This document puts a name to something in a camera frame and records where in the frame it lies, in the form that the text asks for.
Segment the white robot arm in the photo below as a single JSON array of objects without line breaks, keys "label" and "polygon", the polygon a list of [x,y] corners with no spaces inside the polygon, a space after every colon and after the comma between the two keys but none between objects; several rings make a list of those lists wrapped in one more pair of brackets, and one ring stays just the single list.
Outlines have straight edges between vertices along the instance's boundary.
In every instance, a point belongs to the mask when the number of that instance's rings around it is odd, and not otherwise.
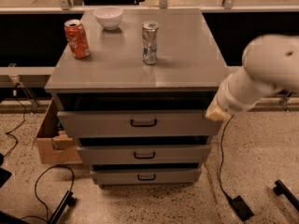
[{"label": "white robot arm", "polygon": [[229,119],[282,90],[299,92],[299,36],[258,36],[244,49],[242,66],[220,84],[206,118]]}]

